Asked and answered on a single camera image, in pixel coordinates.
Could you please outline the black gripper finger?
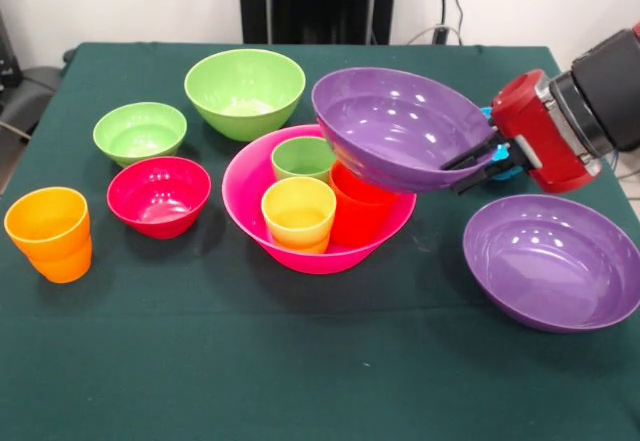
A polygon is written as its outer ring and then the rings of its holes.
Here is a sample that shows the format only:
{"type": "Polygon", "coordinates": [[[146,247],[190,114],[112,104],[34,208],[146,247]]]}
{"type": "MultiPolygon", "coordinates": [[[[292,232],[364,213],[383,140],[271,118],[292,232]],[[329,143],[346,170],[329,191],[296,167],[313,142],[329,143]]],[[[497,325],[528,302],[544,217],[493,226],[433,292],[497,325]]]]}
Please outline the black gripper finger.
{"type": "Polygon", "coordinates": [[[453,183],[451,185],[451,190],[456,194],[462,194],[468,191],[469,189],[493,178],[495,175],[501,174],[509,170],[510,170],[509,158],[491,162],[485,167],[476,171],[475,173],[453,183]]]}
{"type": "Polygon", "coordinates": [[[478,145],[469,148],[441,166],[441,170],[462,170],[476,165],[483,157],[495,151],[501,143],[499,133],[486,137],[478,145]]]}

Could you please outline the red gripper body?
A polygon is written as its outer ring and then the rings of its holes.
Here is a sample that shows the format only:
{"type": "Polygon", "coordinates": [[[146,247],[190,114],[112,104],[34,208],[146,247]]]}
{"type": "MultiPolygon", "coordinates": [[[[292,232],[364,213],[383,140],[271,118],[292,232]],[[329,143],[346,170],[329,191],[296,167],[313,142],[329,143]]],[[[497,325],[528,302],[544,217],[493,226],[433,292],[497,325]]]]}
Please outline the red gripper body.
{"type": "Polygon", "coordinates": [[[541,69],[509,82],[491,103],[492,119],[501,134],[519,148],[528,172],[540,188],[565,193],[591,183],[602,163],[587,152],[551,92],[541,69]]]}

